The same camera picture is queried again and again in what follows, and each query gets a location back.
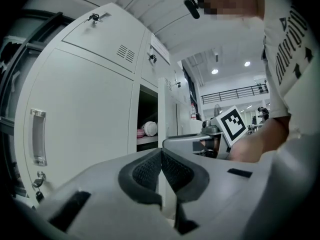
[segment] person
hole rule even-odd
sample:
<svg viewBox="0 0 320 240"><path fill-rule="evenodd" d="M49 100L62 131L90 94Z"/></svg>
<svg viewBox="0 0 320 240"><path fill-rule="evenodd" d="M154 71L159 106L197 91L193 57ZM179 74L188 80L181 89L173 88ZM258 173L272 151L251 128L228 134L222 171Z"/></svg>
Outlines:
<svg viewBox="0 0 320 240"><path fill-rule="evenodd" d="M264 124L265 121L267 121L267 119L269 118L269 111L268 109L266 109L265 107L261 106L261 107L258 107L258 111L260 113L262 113L262 123Z"/></svg>
<svg viewBox="0 0 320 240"><path fill-rule="evenodd" d="M257 125L257 117L256 116L252 117L252 124Z"/></svg>
<svg viewBox="0 0 320 240"><path fill-rule="evenodd" d="M318 50L317 40L299 8L291 0L203 0L207 14L258 17L264 24L261 59L269 83L269 119L259 131L237 141L229 159L258 162L267 151L278 149L288 138L290 108L284 96L297 82Z"/></svg>

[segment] locker door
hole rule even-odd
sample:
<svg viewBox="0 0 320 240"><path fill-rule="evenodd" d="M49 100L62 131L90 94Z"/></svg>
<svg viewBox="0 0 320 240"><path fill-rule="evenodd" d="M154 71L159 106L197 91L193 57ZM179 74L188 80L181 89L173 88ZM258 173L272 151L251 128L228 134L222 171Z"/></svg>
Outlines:
<svg viewBox="0 0 320 240"><path fill-rule="evenodd" d="M35 80L24 119L30 180L38 171L45 174L39 187L44 197L86 168L128 154L132 89L133 81L114 71L52 52Z"/></svg>
<svg viewBox="0 0 320 240"><path fill-rule="evenodd" d="M144 51L144 59L142 65L141 78L148 81L150 84L158 87L159 78L169 79L170 65L161 57L161 55L150 45L151 33L148 33L148 43ZM156 62L149 59L150 55L156 57Z"/></svg>
<svg viewBox="0 0 320 240"><path fill-rule="evenodd" d="M102 22L92 24L92 20L85 21L63 41L106 58L134 73L146 28L114 3L92 12L99 14Z"/></svg>

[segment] black earphone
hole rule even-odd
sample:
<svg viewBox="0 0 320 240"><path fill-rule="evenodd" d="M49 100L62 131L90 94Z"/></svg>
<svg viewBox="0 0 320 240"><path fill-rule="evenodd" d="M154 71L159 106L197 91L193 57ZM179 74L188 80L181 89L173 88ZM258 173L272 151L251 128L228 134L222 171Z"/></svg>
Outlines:
<svg viewBox="0 0 320 240"><path fill-rule="evenodd" d="M189 10L189 12L191 13L191 15L195 19L199 19L200 18L200 14L198 12L198 9L199 8L204 8L203 4L204 4L205 0L197 0L197 3L196 3L195 0L184 0L183 2L184 2L184 5Z"/></svg>

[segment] pink object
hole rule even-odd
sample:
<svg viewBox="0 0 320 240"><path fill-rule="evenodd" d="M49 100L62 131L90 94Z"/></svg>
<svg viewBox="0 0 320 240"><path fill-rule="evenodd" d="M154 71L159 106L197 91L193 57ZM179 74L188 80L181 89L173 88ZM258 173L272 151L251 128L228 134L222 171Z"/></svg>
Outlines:
<svg viewBox="0 0 320 240"><path fill-rule="evenodd" d="M145 131L142 129L137 129L136 130L136 137L137 139L142 138L143 136L145 136Z"/></svg>

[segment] ceiling light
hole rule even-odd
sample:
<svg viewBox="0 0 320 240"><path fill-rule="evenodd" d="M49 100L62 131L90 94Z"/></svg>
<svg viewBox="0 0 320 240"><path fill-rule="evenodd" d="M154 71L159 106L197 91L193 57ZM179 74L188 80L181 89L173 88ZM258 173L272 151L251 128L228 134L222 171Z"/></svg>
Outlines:
<svg viewBox="0 0 320 240"><path fill-rule="evenodd" d="M218 72L219 70L215 68L214 70L212 70L211 74L215 75L215 74L218 74Z"/></svg>

